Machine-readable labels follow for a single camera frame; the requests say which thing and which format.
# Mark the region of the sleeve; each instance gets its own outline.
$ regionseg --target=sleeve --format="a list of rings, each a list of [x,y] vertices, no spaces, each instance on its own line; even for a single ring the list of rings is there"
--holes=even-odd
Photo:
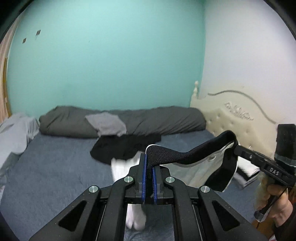
[[[285,237],[290,237],[289,240],[293,240],[293,241],[296,240],[295,225],[296,225],[296,204],[293,205],[293,212],[283,225],[279,227],[276,227],[275,225],[273,226],[274,235],[276,236],[277,241],[281,240],[285,232],[289,233],[289,234],[285,233]]]

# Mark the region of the black strap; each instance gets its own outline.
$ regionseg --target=black strap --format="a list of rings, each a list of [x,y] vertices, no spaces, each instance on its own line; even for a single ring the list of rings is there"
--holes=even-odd
[[[216,138],[193,148],[189,152],[178,152],[158,145],[149,146],[146,149],[148,178],[152,177],[152,168],[156,165],[169,163],[190,165],[221,150],[230,142],[234,144],[231,148],[225,150],[221,167],[208,178],[205,184],[216,191],[223,191],[229,184],[237,168],[237,156],[234,155],[233,150],[238,145],[238,142],[232,131],[225,131]]]

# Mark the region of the human hand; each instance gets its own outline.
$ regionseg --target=human hand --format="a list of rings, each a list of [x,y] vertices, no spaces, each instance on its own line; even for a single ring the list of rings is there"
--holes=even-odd
[[[289,201],[288,189],[279,185],[267,185],[268,176],[260,175],[261,183],[256,190],[256,203],[255,208],[261,210],[267,205],[268,199],[271,195],[281,197],[275,202],[270,209],[268,217],[273,218],[276,226],[281,226],[291,215],[293,206]]]

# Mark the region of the white tufted headboard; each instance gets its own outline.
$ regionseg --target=white tufted headboard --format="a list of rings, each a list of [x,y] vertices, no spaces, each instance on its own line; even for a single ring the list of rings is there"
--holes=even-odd
[[[250,95],[235,89],[208,93],[199,99],[198,82],[190,107],[198,108],[207,121],[206,129],[218,136],[231,130],[244,147],[273,158],[276,148],[277,124]]]

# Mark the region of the white wall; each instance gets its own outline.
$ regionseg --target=white wall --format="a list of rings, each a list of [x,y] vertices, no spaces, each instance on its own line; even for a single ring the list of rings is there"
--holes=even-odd
[[[296,41],[263,0],[207,0],[200,95],[245,86],[270,116],[296,123]]]

